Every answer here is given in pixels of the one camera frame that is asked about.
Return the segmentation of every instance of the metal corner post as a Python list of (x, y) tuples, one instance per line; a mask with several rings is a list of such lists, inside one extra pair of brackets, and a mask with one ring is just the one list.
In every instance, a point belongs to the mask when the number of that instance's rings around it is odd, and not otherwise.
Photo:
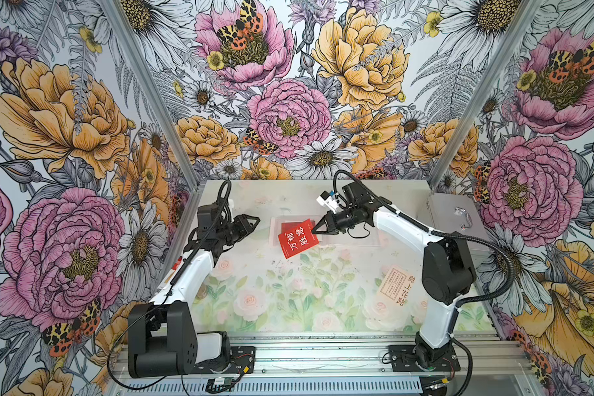
[(484, 71), (482, 80), (473, 91), (471, 101), (467, 105), (464, 113), (460, 117), (453, 137), (446, 145), (444, 152), (440, 156), (438, 163), (429, 175), (429, 186), (434, 191), (440, 178), (444, 175), (446, 169), (451, 164), (455, 157), (457, 150), (464, 141), (469, 130), (475, 123), (475, 119), (487, 99), (487, 92), (492, 90), (493, 84), (497, 80), (499, 73), (504, 65), (508, 62), (511, 55), (514, 53), (517, 45), (520, 45), (523, 40), (523, 35), (527, 27), (535, 19), (537, 10), (542, 5), (543, 0), (522, 0), (519, 9), (515, 13), (513, 22), (509, 25), (502, 42), (497, 48), (495, 56), (490, 60), (488, 67)]
[(194, 191), (198, 190), (198, 184), (200, 182), (194, 168), (191, 163), (187, 160), (187, 154), (185, 149), (182, 147), (181, 140), (179, 139), (176, 131), (174, 130), (173, 122), (165, 102), (163, 101), (158, 87), (148, 67), (148, 63), (143, 57), (143, 51), (137, 43), (132, 27), (125, 17), (123, 8), (119, 0), (105, 0), (100, 2), (103, 12), (108, 18), (110, 27), (114, 32), (119, 46), (123, 50), (123, 55), (128, 66), (132, 69), (136, 76), (143, 93), (149, 101), (150, 106), (154, 110), (157, 121), (163, 128), (163, 133), (172, 151), (178, 159), (179, 165), (181, 166), (182, 174), (187, 179), (187, 183)]

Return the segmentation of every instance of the table surface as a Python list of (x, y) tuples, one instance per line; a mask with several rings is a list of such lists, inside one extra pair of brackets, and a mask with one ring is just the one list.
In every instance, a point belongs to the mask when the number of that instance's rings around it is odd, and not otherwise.
[[(416, 216), (425, 205), (425, 181), (365, 181), (375, 193)], [(208, 181), (200, 205), (215, 201), (222, 181)], [(420, 283), (422, 258), (389, 234), (367, 227), (362, 240), (323, 236), (320, 244), (286, 259), (277, 240), (282, 222), (317, 222), (315, 200), (331, 181), (233, 181), (234, 213), (261, 218), (255, 232), (223, 253), (192, 308), (197, 331), (239, 333), (373, 333), (413, 335), (426, 315)], [(365, 235), (362, 227), (355, 236)], [(403, 306), (380, 293), (392, 265), (416, 278)], [(494, 331), (480, 303), (467, 304), (455, 329)]]

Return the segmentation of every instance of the red label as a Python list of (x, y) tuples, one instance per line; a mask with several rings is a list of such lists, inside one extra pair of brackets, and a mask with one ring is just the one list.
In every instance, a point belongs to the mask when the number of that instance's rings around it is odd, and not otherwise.
[(312, 234), (312, 225), (312, 220), (308, 219), (277, 236), (285, 258), (293, 257), (297, 253), (319, 244), (317, 236)]

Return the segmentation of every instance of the beige card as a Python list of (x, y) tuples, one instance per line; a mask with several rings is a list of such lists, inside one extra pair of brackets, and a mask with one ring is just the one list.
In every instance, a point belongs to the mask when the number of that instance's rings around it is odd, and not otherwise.
[(392, 265), (380, 284), (379, 292), (402, 306), (407, 301), (407, 296), (414, 281), (414, 276), (404, 272), (396, 265)]

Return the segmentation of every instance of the mounting plate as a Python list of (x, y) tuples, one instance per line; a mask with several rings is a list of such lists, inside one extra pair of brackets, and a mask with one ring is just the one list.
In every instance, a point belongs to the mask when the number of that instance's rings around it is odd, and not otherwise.
[[(415, 345), (389, 345), (389, 358), (391, 360), (391, 369), (394, 373), (408, 373), (408, 372), (428, 372), (422, 370), (415, 363), (415, 355), (413, 349)], [(435, 363), (435, 369), (431, 371), (460, 371), (460, 363), (457, 360), (453, 345), (450, 345), (446, 350), (444, 356)]]

